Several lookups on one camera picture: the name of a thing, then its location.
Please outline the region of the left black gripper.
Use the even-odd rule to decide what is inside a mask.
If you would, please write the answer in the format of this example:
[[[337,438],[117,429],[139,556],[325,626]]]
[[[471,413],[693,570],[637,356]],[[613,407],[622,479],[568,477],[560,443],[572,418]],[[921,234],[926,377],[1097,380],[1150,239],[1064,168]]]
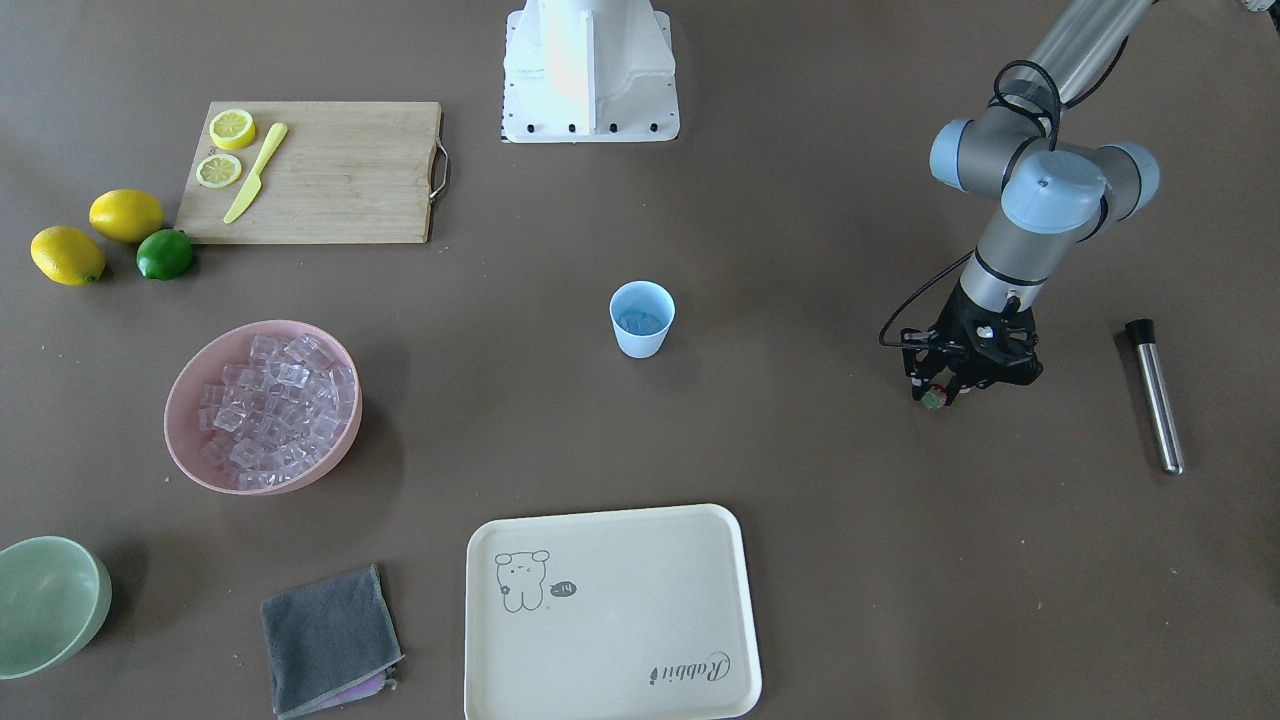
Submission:
[[[933,325],[900,332],[911,398],[920,402],[933,386],[945,388],[950,398],[998,383],[1028,386],[1043,372],[1037,341],[1033,313],[1018,300],[991,311],[957,284]]]

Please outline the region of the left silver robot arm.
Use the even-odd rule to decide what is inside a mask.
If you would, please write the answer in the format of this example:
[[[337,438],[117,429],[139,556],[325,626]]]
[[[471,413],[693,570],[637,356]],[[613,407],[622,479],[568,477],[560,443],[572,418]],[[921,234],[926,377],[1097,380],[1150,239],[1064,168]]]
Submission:
[[[1032,50],[993,81],[984,111],[948,123],[931,147],[940,182],[997,201],[936,322],[906,328],[911,397],[950,405],[972,389],[1028,386],[1042,373],[1033,307],[1066,252],[1144,208],[1160,183],[1134,143],[1065,142],[1062,119],[1110,76],[1147,1],[1074,1]]]

